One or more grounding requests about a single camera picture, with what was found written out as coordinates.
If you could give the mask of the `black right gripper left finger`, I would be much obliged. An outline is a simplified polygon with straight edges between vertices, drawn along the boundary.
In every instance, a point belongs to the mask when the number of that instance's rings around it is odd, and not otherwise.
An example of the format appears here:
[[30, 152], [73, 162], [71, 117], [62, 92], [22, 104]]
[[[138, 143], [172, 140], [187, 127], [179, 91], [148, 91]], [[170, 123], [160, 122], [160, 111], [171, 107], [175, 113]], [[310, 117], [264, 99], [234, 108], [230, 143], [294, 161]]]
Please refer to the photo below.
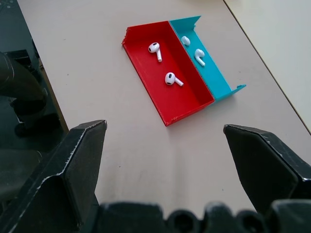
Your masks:
[[91, 233], [105, 120], [72, 128], [0, 216], [0, 233]]

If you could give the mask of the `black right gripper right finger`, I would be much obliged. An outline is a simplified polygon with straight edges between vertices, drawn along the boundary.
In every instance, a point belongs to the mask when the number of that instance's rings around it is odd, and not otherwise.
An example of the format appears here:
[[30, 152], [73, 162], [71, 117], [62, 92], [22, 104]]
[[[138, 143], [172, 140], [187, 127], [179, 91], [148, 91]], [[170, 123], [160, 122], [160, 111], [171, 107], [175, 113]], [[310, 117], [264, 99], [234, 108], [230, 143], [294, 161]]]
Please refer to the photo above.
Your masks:
[[259, 213], [275, 200], [311, 200], [311, 166], [275, 134], [226, 124], [226, 136], [240, 182]]

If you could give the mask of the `blue open tray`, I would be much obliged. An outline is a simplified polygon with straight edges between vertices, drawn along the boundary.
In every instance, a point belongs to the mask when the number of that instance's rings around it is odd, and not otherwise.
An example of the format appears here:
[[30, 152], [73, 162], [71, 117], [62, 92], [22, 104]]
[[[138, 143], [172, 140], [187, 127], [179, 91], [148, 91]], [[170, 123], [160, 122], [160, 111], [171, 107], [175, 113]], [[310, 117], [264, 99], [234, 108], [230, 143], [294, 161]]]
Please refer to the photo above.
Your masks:
[[[187, 47], [184, 44], [183, 46], [187, 51], [190, 59], [194, 63], [196, 69], [200, 73], [205, 84], [211, 91], [215, 101], [218, 102], [242, 90], [246, 87], [246, 85], [241, 84], [238, 85], [235, 89], [231, 89], [230, 85], [222, 75], [221, 71], [218, 69], [205, 45], [195, 31], [196, 22], [199, 20], [199, 18], [200, 16], [186, 17], [170, 20], [169, 23], [180, 41], [181, 37], [183, 36], [187, 36], [190, 39], [190, 46]], [[206, 63], [204, 67], [201, 66], [194, 57], [196, 49], [201, 49], [205, 53], [204, 58], [202, 58], [202, 60]]]

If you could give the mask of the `red open tray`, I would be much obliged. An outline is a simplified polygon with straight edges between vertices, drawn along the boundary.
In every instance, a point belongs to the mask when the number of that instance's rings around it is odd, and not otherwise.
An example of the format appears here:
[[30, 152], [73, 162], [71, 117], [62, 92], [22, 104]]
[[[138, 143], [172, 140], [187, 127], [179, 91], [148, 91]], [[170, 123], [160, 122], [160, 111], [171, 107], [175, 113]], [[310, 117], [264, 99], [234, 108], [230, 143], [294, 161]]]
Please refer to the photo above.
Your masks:
[[[154, 42], [160, 44], [161, 63], [156, 53], [148, 51]], [[128, 27], [122, 45], [165, 126], [214, 103], [213, 95], [168, 21]], [[184, 85], [167, 85], [168, 72]]]

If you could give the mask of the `dark rounded shape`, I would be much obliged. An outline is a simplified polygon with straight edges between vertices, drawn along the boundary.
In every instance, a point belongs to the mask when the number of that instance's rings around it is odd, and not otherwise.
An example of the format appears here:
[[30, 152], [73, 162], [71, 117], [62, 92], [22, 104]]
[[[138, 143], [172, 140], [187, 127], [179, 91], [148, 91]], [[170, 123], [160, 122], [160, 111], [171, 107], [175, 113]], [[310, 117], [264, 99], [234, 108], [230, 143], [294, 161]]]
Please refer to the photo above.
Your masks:
[[0, 96], [12, 98], [10, 106], [19, 124], [15, 133], [27, 137], [50, 132], [53, 126], [44, 117], [47, 93], [21, 64], [0, 52]]

